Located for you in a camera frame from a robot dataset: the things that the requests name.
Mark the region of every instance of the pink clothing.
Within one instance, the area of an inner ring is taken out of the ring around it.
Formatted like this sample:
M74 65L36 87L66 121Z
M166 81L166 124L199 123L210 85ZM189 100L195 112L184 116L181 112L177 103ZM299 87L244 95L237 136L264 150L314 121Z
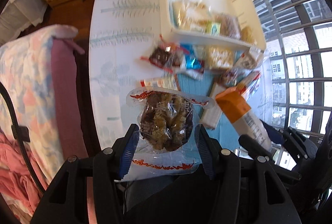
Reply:
M32 152L27 150L27 153L34 171L46 189L43 174ZM39 191L25 165L17 141L11 144L3 132L0 132L0 162L8 167L0 169L0 192L20 200L33 214L40 200Z

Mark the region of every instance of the white curtain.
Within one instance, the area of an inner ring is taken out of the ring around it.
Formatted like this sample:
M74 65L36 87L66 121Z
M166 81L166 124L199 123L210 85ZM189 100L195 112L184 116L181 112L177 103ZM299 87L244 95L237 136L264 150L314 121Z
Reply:
M9 0L0 14L0 45L16 39L31 24L43 21L45 0Z

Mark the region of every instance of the blue mat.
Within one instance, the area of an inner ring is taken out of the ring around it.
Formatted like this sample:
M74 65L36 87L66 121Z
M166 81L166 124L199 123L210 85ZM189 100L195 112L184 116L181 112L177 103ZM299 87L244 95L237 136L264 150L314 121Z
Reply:
M181 91L190 94L209 96L213 85L214 75L204 74L203 80L197 81L187 75L179 74L178 80ZM199 107L197 108L197 112L201 117L203 109ZM221 115L218 126L215 130L206 130L209 136L217 139L223 148L234 150L235 148L240 147L238 142L239 135L224 114Z

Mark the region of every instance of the pink fabric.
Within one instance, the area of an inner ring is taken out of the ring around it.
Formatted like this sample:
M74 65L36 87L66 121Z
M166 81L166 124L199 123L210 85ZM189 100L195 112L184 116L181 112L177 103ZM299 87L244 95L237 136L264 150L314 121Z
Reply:
M82 53L82 48L72 40L55 39L51 50L55 118L64 159L72 155L79 158L88 157L77 103L76 63L73 48Z
M27 151L27 153L34 171L46 189L44 177L32 152ZM3 132L0 132L0 161L8 167L8 169L0 169L0 192L20 200L33 214L39 203L37 186L25 165L18 143L14 141L11 144Z

